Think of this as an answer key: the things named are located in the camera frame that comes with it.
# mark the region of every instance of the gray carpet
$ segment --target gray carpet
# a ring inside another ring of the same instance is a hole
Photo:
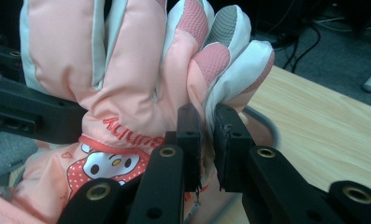
[[[295,74],[371,105],[371,93],[362,89],[371,76],[371,30],[357,38],[351,32],[315,27],[321,33],[321,41],[299,61]],[[301,55],[316,39],[316,33],[307,28],[300,36],[296,55]],[[293,46],[277,51],[275,65],[282,67],[292,52]]]
[[[361,88],[371,76],[371,30],[367,30],[361,38],[356,38],[352,32],[343,32],[349,27],[343,27],[337,22],[324,22],[323,25],[334,27],[334,30],[316,24],[321,41],[299,61],[295,74],[371,105],[371,93]],[[299,57],[312,46],[316,39],[316,33],[307,28],[300,36],[296,56]],[[275,65],[282,67],[292,51],[293,46],[278,50]],[[8,170],[11,162],[25,161],[35,151],[36,146],[32,140],[0,133],[0,174]]]

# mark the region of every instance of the pink glove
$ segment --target pink glove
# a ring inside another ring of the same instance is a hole
[[[88,113],[78,143],[40,146],[26,162],[0,217],[13,210],[13,222],[54,223],[87,181],[125,184],[144,172],[165,132],[176,130],[180,106],[191,102],[210,132],[215,105],[241,109],[273,64],[267,42],[250,43],[250,20],[238,7],[215,19],[205,0],[179,1],[168,17],[164,0],[113,1],[106,21],[103,11],[104,1],[24,2],[27,85]],[[215,171],[213,150],[205,150],[204,186]]]

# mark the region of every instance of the glove logo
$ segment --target glove logo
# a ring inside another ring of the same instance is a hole
[[[70,198],[88,181],[96,178],[110,178],[120,185],[145,172],[146,163],[137,154],[115,155],[83,145],[82,150],[89,155],[68,167],[67,177]]]
[[[133,146],[150,146],[156,148],[164,143],[164,138],[150,137],[144,134],[135,134],[133,131],[126,127],[122,127],[119,123],[119,117],[112,119],[104,119],[104,124],[107,124],[107,130],[109,130],[113,135],[115,135],[119,140],[125,140]]]

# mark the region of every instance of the gray fingertip patch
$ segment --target gray fingertip patch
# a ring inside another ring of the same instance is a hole
[[[236,6],[229,6],[221,9],[215,17],[206,45],[220,42],[224,46],[228,47],[235,33],[236,21]]]

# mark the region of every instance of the wooden table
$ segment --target wooden table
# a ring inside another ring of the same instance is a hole
[[[338,180],[371,188],[371,106],[277,67],[249,105],[275,123],[278,149],[308,183],[324,191]],[[213,222],[248,223],[240,196]]]

